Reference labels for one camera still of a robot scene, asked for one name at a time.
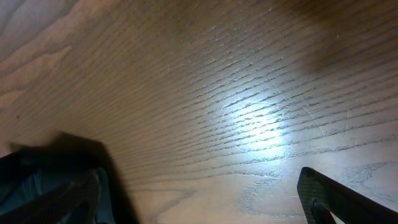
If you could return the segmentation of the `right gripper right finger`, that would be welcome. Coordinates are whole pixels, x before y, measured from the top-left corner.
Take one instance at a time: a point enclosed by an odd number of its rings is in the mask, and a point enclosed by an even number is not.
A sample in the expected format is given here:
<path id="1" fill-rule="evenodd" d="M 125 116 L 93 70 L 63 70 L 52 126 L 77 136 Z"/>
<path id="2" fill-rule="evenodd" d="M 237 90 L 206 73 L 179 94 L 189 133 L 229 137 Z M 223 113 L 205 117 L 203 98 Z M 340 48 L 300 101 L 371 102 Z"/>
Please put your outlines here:
<path id="1" fill-rule="evenodd" d="M 297 192 L 308 223 L 397 223 L 397 212 L 303 167 Z"/>

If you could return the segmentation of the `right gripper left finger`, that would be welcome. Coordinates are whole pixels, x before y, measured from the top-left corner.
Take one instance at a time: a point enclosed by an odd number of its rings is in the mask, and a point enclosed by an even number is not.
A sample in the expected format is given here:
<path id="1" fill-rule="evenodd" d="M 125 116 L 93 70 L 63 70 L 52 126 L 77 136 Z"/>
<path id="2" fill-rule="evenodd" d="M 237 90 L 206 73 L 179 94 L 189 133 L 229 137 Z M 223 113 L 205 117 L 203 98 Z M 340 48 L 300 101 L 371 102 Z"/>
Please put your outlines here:
<path id="1" fill-rule="evenodd" d="M 61 185 L 17 209 L 1 215 L 1 223 L 91 224 L 100 198 L 100 180 L 95 170 Z"/>

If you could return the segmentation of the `black t-shirt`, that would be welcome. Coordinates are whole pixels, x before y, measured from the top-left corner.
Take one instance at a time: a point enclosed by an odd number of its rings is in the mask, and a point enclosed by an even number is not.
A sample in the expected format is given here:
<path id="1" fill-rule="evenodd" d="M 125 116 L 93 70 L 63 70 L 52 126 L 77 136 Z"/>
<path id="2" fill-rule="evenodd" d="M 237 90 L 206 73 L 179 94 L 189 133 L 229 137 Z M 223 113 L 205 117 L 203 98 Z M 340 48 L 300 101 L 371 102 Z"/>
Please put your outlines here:
<path id="1" fill-rule="evenodd" d="M 101 184 L 95 223 L 115 223 L 108 175 L 84 154 L 14 152 L 1 158 L 1 214 L 17 209 L 81 176 L 89 169 Z"/>

